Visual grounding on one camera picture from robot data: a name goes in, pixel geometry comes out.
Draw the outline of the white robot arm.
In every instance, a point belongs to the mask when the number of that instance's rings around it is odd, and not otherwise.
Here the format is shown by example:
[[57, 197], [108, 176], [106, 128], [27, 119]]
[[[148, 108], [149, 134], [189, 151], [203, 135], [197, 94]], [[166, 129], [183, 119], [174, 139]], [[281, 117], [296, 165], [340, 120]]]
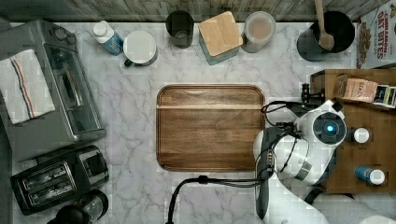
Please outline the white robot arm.
[[345, 140], [343, 106], [331, 100], [299, 113], [290, 128], [260, 131], [253, 145], [256, 213], [264, 224], [329, 224], [318, 209], [279, 180], [281, 174], [315, 186], [328, 178], [335, 151]]

